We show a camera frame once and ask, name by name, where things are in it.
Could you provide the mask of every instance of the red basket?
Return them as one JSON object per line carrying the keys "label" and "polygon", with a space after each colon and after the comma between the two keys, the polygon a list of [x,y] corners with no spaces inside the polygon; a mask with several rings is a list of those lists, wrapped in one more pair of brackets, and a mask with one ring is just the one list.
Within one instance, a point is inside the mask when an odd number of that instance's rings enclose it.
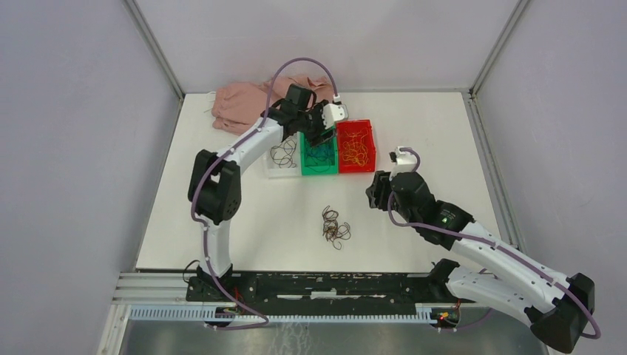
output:
{"label": "red basket", "polygon": [[374,172],[376,147],[370,120],[338,122],[335,127],[339,173]]}

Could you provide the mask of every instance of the gray floor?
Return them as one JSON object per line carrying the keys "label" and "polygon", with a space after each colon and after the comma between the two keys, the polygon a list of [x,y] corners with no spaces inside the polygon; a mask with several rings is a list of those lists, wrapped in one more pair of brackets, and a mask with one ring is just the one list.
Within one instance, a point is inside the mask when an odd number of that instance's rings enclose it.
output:
{"label": "gray floor", "polygon": [[[462,323],[473,322],[484,313],[484,309],[464,309]],[[122,354],[546,353],[527,327],[493,313],[480,327],[454,334],[438,334],[421,324],[285,323],[247,331],[213,331],[198,322],[130,321]]]}

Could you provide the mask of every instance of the crumpled cloth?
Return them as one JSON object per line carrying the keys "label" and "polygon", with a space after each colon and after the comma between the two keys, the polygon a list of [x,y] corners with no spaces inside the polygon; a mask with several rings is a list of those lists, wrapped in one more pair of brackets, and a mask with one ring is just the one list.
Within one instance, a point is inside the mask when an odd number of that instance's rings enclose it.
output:
{"label": "crumpled cloth", "polygon": [[[274,82],[270,104],[284,98],[290,85],[296,84],[313,90],[317,101],[333,100],[333,87],[327,77],[312,79],[306,75],[280,76]],[[257,122],[265,109],[265,99],[270,81],[261,85],[251,82],[233,83],[219,88],[211,114],[215,117],[213,127],[235,135],[241,135]]]}

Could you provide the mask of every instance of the green basket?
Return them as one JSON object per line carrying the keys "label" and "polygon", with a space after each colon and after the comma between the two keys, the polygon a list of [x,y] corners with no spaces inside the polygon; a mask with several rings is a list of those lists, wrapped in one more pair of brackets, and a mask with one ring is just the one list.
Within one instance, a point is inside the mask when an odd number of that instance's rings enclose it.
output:
{"label": "green basket", "polygon": [[300,142],[300,169],[303,175],[338,173],[337,139],[335,137],[311,148],[305,135],[300,133]]}

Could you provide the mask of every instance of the wall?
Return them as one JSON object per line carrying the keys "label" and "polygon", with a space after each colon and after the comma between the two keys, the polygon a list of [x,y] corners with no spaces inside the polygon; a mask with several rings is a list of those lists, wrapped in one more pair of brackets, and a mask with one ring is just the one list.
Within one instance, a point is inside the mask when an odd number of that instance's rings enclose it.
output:
{"label": "wall", "polygon": [[0,33],[0,354],[93,354],[177,100],[122,1],[3,1]]}
{"label": "wall", "polygon": [[577,354],[624,353],[626,14],[533,1],[478,96],[529,254],[596,282],[603,337]]}
{"label": "wall", "polygon": [[[187,92],[268,80],[309,56],[342,89],[470,87],[516,0],[231,0],[138,4]],[[322,72],[295,64],[287,73]]]}

